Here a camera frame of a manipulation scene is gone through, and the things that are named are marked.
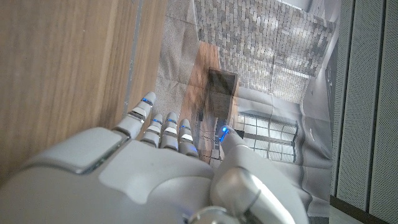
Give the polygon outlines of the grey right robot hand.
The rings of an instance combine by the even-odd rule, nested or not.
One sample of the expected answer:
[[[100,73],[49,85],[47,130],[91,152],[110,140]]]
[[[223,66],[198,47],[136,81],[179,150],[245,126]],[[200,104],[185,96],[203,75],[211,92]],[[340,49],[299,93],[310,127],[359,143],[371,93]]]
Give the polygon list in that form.
[[[190,124],[150,117],[148,92],[113,129],[90,128],[29,159],[1,186],[2,223],[307,223],[286,176],[230,126],[201,161]]]

